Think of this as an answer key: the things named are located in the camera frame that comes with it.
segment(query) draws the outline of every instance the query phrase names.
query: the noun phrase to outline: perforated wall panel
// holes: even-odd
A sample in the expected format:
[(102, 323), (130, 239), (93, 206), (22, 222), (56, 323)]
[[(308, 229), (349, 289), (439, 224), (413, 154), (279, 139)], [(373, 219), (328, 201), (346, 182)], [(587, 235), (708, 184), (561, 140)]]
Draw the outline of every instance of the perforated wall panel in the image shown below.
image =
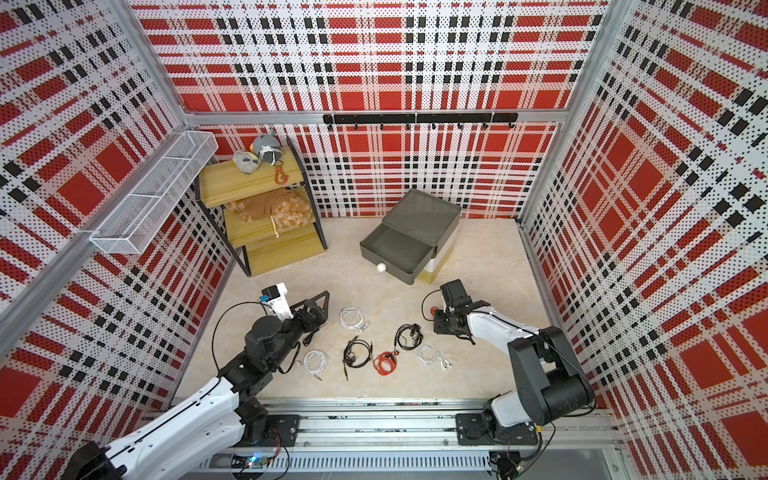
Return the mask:
[(290, 139), (325, 217), (385, 215), (411, 188), (461, 205), (469, 217), (517, 217), (555, 124), (335, 127), (215, 125), (216, 158), (226, 161), (275, 130)]
[(0, 310), (176, 126), (106, 2), (0, 7)]
[(191, 111), (562, 108), (608, 4), (130, 3)]
[(166, 409), (227, 261), (192, 193), (140, 257), (86, 261), (0, 366), (0, 477), (57, 478)]
[(529, 233), (649, 478), (768, 475), (768, 2), (636, 2)]

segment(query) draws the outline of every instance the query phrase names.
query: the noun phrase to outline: floor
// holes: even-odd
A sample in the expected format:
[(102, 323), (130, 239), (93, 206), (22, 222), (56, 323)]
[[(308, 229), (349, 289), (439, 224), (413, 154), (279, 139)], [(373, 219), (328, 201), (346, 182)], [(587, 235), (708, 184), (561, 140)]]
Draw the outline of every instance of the floor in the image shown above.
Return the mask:
[[(455, 249), (434, 283), (416, 280), (409, 286), (387, 273), (379, 273), (375, 265), (360, 255), (360, 240), (380, 222), (380, 218), (323, 219), (329, 249), (322, 255), (250, 279), (240, 268), (235, 268), (176, 397), (186, 398), (216, 375), (211, 334), (224, 310), (235, 303), (256, 300), (263, 288), (280, 282), (286, 284), (289, 304), (324, 290), (330, 292), (328, 321), (310, 347), (302, 347), (299, 354), (299, 359), (303, 359), (306, 351), (320, 349), (328, 354), (329, 362), (319, 374), (322, 381), (313, 378), (302, 366), (295, 366), (286, 375), (276, 374), (260, 393), (261, 397), (488, 399), (513, 389), (515, 381), (507, 355), (484, 340), (478, 340), (473, 346), (453, 336), (434, 334), (419, 308), (427, 293), (450, 280), (460, 279), (472, 299), (486, 300), (506, 316), (528, 325), (547, 326), (517, 224), (503, 219), (462, 219)], [(427, 299), (425, 311), (438, 305), (442, 305), (442, 298), (435, 293)], [(372, 342), (374, 356), (392, 349), (399, 326), (418, 323), (424, 332), (424, 343), (439, 350), (453, 368), (442, 371), (438, 363), (427, 366), (413, 350), (400, 353), (397, 369), (389, 376), (380, 376), (369, 363), (361, 369), (347, 369), (349, 381), (346, 381), (343, 350), (357, 332), (339, 323), (339, 311), (345, 306), (359, 307), (370, 321), (360, 338)], [(242, 351), (246, 332), (262, 315), (257, 305), (243, 305), (224, 317), (214, 344), (220, 366)], [(289, 362), (290, 358), (286, 359), (283, 369)]]

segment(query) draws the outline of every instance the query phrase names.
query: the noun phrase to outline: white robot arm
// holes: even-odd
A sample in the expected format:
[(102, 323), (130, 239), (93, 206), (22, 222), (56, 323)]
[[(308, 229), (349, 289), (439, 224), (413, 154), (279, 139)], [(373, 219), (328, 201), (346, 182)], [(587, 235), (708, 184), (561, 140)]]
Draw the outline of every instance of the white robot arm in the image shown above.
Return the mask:
[[(70, 458), (63, 480), (176, 480), (197, 463), (243, 437), (264, 441), (270, 424), (256, 394), (280, 371), (290, 351), (306, 346), (328, 318), (323, 292), (288, 306), (284, 284), (262, 291), (272, 309), (245, 335), (245, 350), (194, 395), (125, 437), (99, 447), (94, 442)], [(323, 300), (323, 306), (317, 301)]]
[[(483, 420), (495, 441), (520, 423), (545, 425), (594, 404), (594, 393), (563, 332), (554, 326), (537, 329), (515, 322), (482, 300), (473, 302), (461, 280), (440, 287), (444, 309), (435, 312), (434, 330), (475, 343), (487, 340), (509, 355), (516, 391), (488, 400)], [(545, 372), (542, 363), (553, 362)]]

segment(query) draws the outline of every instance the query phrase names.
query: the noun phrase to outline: white wire basket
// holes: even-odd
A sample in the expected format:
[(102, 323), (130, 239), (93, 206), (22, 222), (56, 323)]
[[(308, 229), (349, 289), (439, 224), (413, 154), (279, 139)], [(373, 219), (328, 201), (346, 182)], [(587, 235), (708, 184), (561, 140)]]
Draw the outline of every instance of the white wire basket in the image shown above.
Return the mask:
[(141, 254), (217, 149), (214, 134), (185, 131), (91, 235), (105, 253)]

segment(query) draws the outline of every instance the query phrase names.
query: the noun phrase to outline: shelf board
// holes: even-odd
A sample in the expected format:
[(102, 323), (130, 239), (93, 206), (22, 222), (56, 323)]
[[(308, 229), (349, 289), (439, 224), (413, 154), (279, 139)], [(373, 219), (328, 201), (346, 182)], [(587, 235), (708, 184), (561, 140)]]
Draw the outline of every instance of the shelf board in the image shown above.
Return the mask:
[(276, 188), (298, 184), (303, 180), (301, 169), (289, 147), (283, 147), (282, 168), (288, 182), (275, 184), (275, 167), (261, 164), (252, 174), (244, 174), (233, 161), (208, 165), (200, 172), (200, 199), (208, 208), (262, 194)]
[[(296, 195), (306, 200), (310, 206), (310, 197), (306, 193), (306, 188), (298, 187), (293, 191)], [(315, 215), (313, 213), (310, 223), (315, 222)], [(227, 239), (232, 243), (235, 248), (243, 247), (245, 245), (255, 243), (258, 240), (262, 240), (269, 237), (274, 237), (275, 232), (272, 228), (272, 220), (269, 215), (246, 222), (243, 220), (241, 214), (236, 214), (232, 210), (224, 209), (224, 224), (227, 225)], [(278, 233), (287, 233), (294, 229), (281, 230), (277, 229)]]
[(280, 238), (267, 238), (247, 246), (250, 275), (256, 276), (324, 252), (313, 223), (293, 229)]

